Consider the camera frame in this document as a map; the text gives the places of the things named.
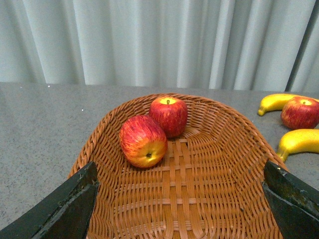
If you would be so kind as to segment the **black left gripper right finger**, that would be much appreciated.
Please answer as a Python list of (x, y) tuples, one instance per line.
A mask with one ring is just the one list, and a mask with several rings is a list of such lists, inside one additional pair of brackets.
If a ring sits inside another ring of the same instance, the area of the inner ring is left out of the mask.
[(279, 165), (267, 161), (262, 188), (285, 239), (319, 237), (319, 191)]

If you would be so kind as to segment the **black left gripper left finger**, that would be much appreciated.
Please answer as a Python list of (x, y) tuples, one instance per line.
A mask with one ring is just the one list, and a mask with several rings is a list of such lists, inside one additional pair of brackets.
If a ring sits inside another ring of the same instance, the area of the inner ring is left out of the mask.
[(20, 218), (1, 230), (2, 239), (84, 239), (99, 182), (90, 162)]

